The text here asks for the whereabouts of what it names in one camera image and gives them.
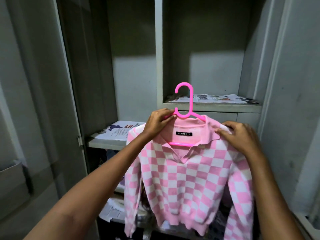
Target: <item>clothing label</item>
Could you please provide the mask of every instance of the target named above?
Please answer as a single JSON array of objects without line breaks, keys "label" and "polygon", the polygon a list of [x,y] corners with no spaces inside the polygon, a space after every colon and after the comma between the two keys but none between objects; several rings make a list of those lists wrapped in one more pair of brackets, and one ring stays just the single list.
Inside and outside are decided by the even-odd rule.
[{"label": "clothing label", "polygon": [[192,136],[192,132],[179,132],[179,131],[176,131],[176,135],[178,135],[178,136]]}]

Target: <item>hanger hook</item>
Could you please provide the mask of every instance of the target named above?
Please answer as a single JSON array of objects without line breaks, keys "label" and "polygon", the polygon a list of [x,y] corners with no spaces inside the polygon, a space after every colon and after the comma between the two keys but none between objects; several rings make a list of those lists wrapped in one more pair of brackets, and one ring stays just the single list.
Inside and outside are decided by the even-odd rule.
[{"label": "hanger hook", "polygon": [[187,86],[189,88],[189,90],[190,90],[189,112],[187,114],[181,114],[181,113],[179,113],[178,108],[175,107],[174,114],[176,114],[180,118],[187,118],[190,115],[192,115],[192,112],[193,112],[193,87],[188,82],[181,82],[176,86],[176,89],[174,90],[174,92],[178,93],[179,88],[181,88],[182,86]]}]

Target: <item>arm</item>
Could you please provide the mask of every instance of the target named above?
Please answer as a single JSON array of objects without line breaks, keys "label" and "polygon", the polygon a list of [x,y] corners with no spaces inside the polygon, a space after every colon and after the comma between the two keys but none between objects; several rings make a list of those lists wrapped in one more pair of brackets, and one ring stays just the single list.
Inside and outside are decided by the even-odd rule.
[{"label": "arm", "polygon": [[254,129],[233,121],[226,121],[223,125],[233,128],[234,134],[230,135],[222,129],[216,129],[216,132],[223,135],[248,161],[263,240],[304,240],[278,188]]},{"label": "arm", "polygon": [[34,239],[79,239],[101,212],[114,189],[144,146],[176,115],[173,110],[152,112],[145,129],[114,157],[70,189],[25,237]]}]

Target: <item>person's right hand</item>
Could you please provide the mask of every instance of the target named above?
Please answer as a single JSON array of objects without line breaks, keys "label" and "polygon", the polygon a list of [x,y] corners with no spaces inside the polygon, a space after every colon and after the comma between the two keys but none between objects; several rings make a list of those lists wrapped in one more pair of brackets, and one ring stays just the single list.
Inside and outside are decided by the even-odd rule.
[{"label": "person's right hand", "polygon": [[251,154],[262,153],[258,135],[250,125],[234,121],[226,121],[222,124],[232,128],[234,134],[231,135],[223,129],[215,129],[215,132],[222,135],[245,157],[248,157]]}]

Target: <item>hand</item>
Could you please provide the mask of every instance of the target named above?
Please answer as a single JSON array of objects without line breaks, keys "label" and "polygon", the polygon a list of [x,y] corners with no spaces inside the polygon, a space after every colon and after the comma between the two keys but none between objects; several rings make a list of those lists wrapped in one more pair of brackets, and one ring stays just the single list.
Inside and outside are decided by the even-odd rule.
[{"label": "hand", "polygon": [[230,135],[223,129],[215,129],[215,132],[222,135],[245,157],[248,158],[250,155],[257,153],[263,155],[258,135],[250,125],[234,121],[226,121],[222,124],[231,127],[234,130],[234,134]]},{"label": "hand", "polygon": [[171,115],[173,112],[174,109],[167,108],[153,111],[148,121],[146,122],[142,133],[146,135],[149,140],[152,140],[162,131],[162,129],[169,123],[169,121],[177,117],[176,115]]}]

